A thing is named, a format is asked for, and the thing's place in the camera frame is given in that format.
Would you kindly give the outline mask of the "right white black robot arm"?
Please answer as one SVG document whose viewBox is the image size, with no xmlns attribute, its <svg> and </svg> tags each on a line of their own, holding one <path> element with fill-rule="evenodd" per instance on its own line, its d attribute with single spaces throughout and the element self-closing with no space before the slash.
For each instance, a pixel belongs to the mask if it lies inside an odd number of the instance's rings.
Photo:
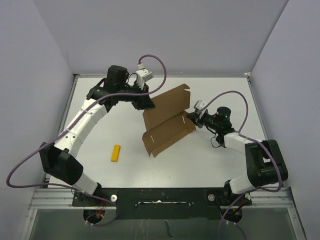
<svg viewBox="0 0 320 240">
<path fill-rule="evenodd" d="M 232 205 L 241 194 L 266 185 L 281 184 L 289 177 L 283 155 L 276 140 L 255 140 L 240 136 L 232 127 L 231 110 L 221 106 L 215 114 L 206 110 L 188 113 L 187 118 L 198 128 L 206 127 L 215 134 L 217 143 L 245 156 L 246 173 L 231 179 L 222 192 L 223 200 Z"/>
</svg>

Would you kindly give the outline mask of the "brown cardboard box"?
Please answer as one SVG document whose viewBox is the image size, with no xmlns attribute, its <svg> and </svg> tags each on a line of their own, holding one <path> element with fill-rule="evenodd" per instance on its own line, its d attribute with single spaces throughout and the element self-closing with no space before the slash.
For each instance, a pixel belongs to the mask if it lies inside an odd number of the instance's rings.
<svg viewBox="0 0 320 240">
<path fill-rule="evenodd" d="M 187 118 L 190 98 L 190 87 L 184 83 L 151 99 L 155 108 L 142 114 L 146 128 L 142 141 L 149 156 L 158 156 L 196 130 Z"/>
</svg>

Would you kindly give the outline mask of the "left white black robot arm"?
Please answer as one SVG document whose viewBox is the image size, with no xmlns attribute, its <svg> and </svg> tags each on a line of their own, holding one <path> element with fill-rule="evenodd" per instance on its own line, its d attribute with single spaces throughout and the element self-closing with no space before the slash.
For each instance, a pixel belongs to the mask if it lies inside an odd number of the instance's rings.
<svg viewBox="0 0 320 240">
<path fill-rule="evenodd" d="M 129 85 L 128 70 L 122 66 L 110 66 L 107 76 L 89 90 L 80 110 L 66 127 L 66 134 L 39 152 L 45 173 L 84 192 L 83 198 L 91 206 L 102 199 L 98 190 L 100 185 L 84 173 L 84 167 L 76 157 L 91 130 L 117 103 L 130 102 L 136 110 L 155 107 L 147 94 L 149 87 L 146 84 L 154 75 L 142 64 L 138 67 L 137 78 L 133 85 Z"/>
</svg>

